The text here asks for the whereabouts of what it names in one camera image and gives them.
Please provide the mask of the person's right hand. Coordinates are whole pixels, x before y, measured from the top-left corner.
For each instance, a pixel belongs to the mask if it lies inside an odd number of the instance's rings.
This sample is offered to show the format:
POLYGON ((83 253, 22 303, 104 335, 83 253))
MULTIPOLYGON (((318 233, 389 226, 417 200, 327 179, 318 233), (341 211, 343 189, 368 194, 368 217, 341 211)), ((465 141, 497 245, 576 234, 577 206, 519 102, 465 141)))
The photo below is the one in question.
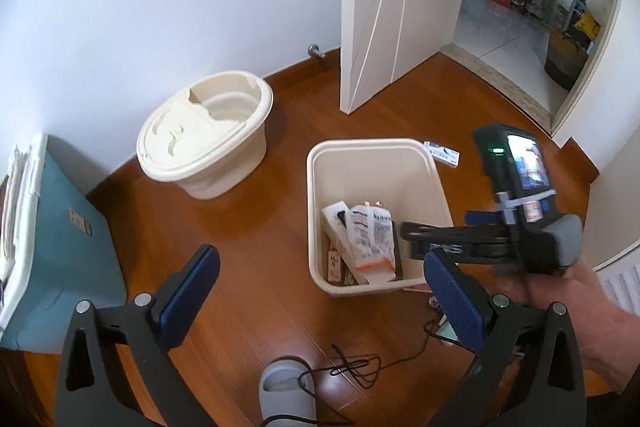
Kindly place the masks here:
POLYGON ((546 309, 564 303, 572 320, 582 363, 617 393, 630 383, 639 366, 639 317, 617 308, 587 262, 580 258, 563 275, 497 274, 492 293, 514 303, 546 309))

